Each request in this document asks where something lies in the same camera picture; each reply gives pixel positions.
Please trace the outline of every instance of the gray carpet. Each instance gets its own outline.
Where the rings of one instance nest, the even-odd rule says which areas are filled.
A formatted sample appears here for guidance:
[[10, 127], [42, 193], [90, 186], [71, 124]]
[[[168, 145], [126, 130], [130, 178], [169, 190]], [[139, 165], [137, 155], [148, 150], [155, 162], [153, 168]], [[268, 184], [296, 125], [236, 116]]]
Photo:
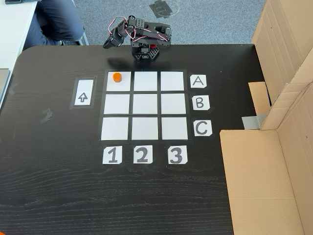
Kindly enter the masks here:
[[115, 16], [134, 15], [147, 22], [169, 24], [173, 44], [250, 43], [265, 0], [165, 0], [171, 14], [149, 5], [156, 0], [75, 0], [91, 45], [102, 45]]

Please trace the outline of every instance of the jeans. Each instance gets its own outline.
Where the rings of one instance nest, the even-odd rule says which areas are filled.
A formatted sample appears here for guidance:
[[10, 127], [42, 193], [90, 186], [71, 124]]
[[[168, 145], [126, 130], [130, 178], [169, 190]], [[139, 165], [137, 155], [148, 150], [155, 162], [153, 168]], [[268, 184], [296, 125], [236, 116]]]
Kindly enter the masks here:
[[[42, 26], [38, 19], [47, 22]], [[84, 33], [72, 0], [42, 0], [37, 3], [24, 49], [41, 45], [60, 45], [60, 41], [78, 41]]]

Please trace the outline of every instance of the paper card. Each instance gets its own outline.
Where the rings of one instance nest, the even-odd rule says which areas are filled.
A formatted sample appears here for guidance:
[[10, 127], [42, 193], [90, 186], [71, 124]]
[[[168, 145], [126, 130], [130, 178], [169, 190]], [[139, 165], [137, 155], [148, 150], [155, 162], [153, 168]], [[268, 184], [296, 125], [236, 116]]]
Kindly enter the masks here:
[[107, 91], [108, 92], [129, 92], [131, 90], [132, 72], [119, 72], [122, 75], [122, 81], [114, 82], [113, 73], [108, 72]]
[[162, 117], [163, 140], [187, 140], [187, 120], [185, 117]]
[[211, 120], [194, 121], [195, 136], [210, 136], [212, 134]]
[[106, 147], [103, 150], [102, 164], [122, 163], [122, 146]]
[[206, 87], [206, 75], [191, 75], [190, 76], [191, 88], [205, 88]]
[[127, 140], [128, 117], [105, 117], [102, 123], [101, 140]]
[[133, 114], [157, 114], [157, 94], [134, 94]]
[[185, 94], [161, 94], [162, 114], [185, 114]]
[[187, 146], [171, 146], [167, 150], [168, 164], [186, 164], [188, 162]]
[[161, 72], [161, 91], [183, 91], [183, 72]]
[[157, 91], [157, 72], [135, 72], [134, 91]]
[[74, 106], [91, 104], [93, 82], [93, 79], [81, 79], [78, 81]]
[[134, 148], [134, 164], [150, 164], [152, 161], [152, 145], [136, 146]]
[[192, 106], [194, 110], [209, 110], [210, 101], [208, 95], [197, 95], [192, 97]]
[[157, 117], [133, 117], [132, 140], [157, 140]]
[[107, 94], [104, 114], [128, 114], [129, 94]]

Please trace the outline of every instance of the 3x3 grid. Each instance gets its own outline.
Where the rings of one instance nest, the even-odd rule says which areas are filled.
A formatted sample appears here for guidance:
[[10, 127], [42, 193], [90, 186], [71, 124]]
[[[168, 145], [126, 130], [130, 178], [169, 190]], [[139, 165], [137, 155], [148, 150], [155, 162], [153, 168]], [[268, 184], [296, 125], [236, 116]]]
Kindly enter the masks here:
[[183, 71], [110, 71], [103, 90], [101, 141], [188, 140], [190, 117]]

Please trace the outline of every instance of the upward arrow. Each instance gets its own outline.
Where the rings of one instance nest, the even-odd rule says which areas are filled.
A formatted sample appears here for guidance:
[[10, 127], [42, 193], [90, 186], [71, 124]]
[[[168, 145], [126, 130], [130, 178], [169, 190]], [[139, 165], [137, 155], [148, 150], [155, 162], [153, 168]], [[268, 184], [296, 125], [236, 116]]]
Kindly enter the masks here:
[[80, 97], [78, 97], [79, 99], [80, 99], [80, 102], [85, 102], [85, 99], [88, 99], [87, 98], [87, 96], [86, 96], [86, 94], [85, 94], [85, 92], [84, 93], [82, 93], [81, 95], [80, 95]]

